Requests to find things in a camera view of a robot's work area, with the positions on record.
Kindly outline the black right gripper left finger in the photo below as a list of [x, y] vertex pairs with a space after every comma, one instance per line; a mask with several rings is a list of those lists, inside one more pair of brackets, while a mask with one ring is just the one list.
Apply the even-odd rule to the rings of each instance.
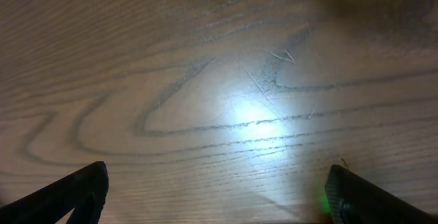
[[2, 223], [97, 224], [109, 190], [103, 161], [89, 164], [62, 179], [1, 208]]

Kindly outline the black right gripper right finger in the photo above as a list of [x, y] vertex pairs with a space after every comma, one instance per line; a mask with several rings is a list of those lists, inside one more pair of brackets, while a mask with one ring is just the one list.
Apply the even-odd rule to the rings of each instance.
[[437, 224], [428, 214], [334, 164], [325, 184], [334, 224]]

